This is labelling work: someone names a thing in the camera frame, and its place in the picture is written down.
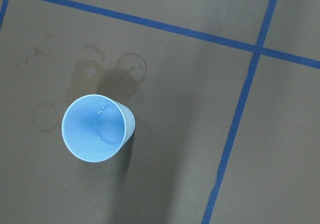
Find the light blue plastic cup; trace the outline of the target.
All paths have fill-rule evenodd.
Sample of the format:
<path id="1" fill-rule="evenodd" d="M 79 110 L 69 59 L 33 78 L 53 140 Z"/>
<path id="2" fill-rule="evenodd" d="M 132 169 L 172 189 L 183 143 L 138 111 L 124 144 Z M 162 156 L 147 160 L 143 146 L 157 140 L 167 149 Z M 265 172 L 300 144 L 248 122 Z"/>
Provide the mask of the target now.
<path id="1" fill-rule="evenodd" d="M 97 163 L 119 152 L 133 135 L 135 122 L 127 106 L 103 95 L 90 94 L 76 99 L 67 108 L 61 133 L 71 154 Z"/>

